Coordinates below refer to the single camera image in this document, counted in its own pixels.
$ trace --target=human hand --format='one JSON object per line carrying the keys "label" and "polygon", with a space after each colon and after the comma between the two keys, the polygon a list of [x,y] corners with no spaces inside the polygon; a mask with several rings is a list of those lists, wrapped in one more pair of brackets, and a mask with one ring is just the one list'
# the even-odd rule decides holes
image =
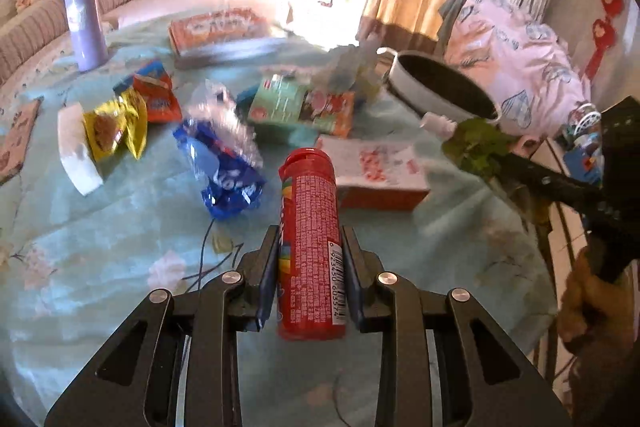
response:
{"label": "human hand", "polygon": [[[630,349],[634,341],[633,291],[624,276],[616,284],[596,277],[585,254],[586,248],[583,248],[566,279],[558,314],[558,334],[568,343],[590,331],[609,344]],[[585,305],[600,313],[597,324],[587,324],[583,314]]]}

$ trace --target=cardboard box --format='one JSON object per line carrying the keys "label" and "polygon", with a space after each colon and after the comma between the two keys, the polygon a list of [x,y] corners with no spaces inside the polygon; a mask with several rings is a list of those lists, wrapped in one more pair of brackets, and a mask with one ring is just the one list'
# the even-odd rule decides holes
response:
{"label": "cardboard box", "polygon": [[342,208],[413,210],[429,194],[425,172],[410,142],[322,135],[316,147],[334,164]]}
{"label": "cardboard box", "polygon": [[308,127],[346,137],[351,130],[354,93],[331,94],[274,74],[264,78],[249,109],[249,122],[290,130]]}

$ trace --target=lavender water bottle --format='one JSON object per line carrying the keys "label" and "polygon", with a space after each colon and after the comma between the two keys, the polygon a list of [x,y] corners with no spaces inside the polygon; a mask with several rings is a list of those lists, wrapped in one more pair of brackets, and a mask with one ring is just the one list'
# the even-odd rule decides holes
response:
{"label": "lavender water bottle", "polygon": [[78,69],[88,71],[103,65],[109,57],[95,0],[65,0],[65,5]]}

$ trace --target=red tube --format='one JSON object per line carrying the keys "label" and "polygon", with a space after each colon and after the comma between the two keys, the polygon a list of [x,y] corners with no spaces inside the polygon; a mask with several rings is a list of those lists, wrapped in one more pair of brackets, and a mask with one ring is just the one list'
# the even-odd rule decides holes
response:
{"label": "red tube", "polygon": [[279,173],[278,331],[288,340],[337,339],[346,312],[334,166],[321,150],[303,148]]}

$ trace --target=plastic bag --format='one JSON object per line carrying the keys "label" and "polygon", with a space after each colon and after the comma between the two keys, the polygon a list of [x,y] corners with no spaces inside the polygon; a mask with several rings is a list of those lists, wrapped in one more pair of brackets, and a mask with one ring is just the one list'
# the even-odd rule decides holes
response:
{"label": "plastic bag", "polygon": [[188,120],[209,122],[218,139],[228,149],[241,156],[254,169],[262,167],[254,130],[239,120],[236,101],[225,86],[206,80],[193,92],[185,113]]}
{"label": "plastic bag", "polygon": [[214,219],[225,219],[260,203],[265,179],[253,131],[236,116],[236,103],[220,84],[207,82],[194,92],[199,100],[174,131],[178,149],[200,182],[200,195]]}
{"label": "plastic bag", "polygon": [[357,46],[349,44],[328,50],[327,62],[322,66],[278,64],[260,69],[265,76],[277,74],[326,93],[353,91],[359,106],[375,100],[382,89],[382,76],[375,71],[381,43],[378,34],[371,34]]}

